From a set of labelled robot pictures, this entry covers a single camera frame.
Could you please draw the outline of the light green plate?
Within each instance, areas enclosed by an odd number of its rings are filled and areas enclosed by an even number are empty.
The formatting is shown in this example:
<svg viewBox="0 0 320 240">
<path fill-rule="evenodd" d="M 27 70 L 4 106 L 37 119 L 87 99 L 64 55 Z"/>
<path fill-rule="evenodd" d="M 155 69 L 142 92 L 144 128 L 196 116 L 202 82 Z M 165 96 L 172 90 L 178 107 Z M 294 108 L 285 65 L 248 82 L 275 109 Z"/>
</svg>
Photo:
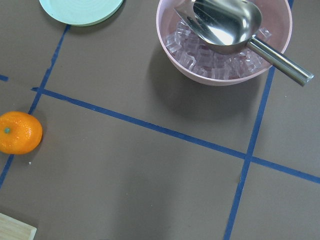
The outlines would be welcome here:
<svg viewBox="0 0 320 240">
<path fill-rule="evenodd" d="M 43 10 L 53 19 L 71 26 L 92 26 L 110 18 L 122 0 L 40 0 Z"/>
</svg>

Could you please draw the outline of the orange mandarin fruit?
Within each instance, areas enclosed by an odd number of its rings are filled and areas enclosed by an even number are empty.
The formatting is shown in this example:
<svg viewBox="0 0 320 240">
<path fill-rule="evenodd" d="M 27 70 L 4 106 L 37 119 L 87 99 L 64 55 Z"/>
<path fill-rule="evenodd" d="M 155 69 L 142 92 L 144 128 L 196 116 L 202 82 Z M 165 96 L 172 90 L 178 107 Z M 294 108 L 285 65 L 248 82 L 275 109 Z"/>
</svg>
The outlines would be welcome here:
<svg viewBox="0 0 320 240">
<path fill-rule="evenodd" d="M 0 151 L 23 155 L 33 151 L 41 142 L 43 127 L 37 118 L 9 111 L 0 116 Z"/>
</svg>

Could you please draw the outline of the pink bowl with ice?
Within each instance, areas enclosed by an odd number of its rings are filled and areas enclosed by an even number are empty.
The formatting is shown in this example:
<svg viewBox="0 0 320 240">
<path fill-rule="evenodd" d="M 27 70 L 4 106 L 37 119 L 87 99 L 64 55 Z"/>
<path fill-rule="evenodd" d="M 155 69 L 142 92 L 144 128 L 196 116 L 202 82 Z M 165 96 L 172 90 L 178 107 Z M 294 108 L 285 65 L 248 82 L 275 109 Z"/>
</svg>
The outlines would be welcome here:
<svg viewBox="0 0 320 240">
<path fill-rule="evenodd" d="M 230 86 L 239 84 L 255 77 L 258 77 L 268 71 L 272 65 L 266 61 L 261 65 L 261 69 L 245 77 L 232 79 L 213 79 L 198 75 L 184 66 L 182 66 L 166 48 L 166 36 L 171 34 L 180 17 L 174 10 L 174 7 L 182 3 L 181 0 L 161 0 L 158 3 L 155 23 L 159 42 L 170 62 L 187 78 L 201 84 L 209 86 Z M 273 48 L 284 53 L 290 42 L 292 35 L 292 13 L 287 0 L 256 0 L 255 4 L 262 13 L 263 28 L 272 33 L 270 40 L 267 41 Z"/>
</svg>

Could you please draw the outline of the wooden cutting board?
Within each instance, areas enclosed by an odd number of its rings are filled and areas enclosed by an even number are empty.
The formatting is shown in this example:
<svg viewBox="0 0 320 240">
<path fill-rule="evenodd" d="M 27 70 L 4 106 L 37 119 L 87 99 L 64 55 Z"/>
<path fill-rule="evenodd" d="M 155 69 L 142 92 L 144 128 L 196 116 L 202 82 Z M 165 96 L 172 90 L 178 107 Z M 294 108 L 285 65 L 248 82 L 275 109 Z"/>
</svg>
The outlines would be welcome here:
<svg viewBox="0 0 320 240">
<path fill-rule="evenodd" d="M 1 240 L 33 240 L 37 228 L 7 216 L 0 214 L 0 239 Z"/>
</svg>

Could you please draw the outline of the metal ice scoop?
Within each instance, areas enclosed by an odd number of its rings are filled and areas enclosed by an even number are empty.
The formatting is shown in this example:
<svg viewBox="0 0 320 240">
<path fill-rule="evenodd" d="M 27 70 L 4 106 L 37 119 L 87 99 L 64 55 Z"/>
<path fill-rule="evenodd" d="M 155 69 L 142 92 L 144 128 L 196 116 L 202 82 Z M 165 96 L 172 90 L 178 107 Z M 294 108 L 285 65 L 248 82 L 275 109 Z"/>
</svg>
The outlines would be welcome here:
<svg viewBox="0 0 320 240">
<path fill-rule="evenodd" d="M 249 48 L 300 86 L 314 74 L 257 37 L 263 15 L 247 0 L 185 0 L 174 8 L 207 46 L 222 55 Z"/>
</svg>

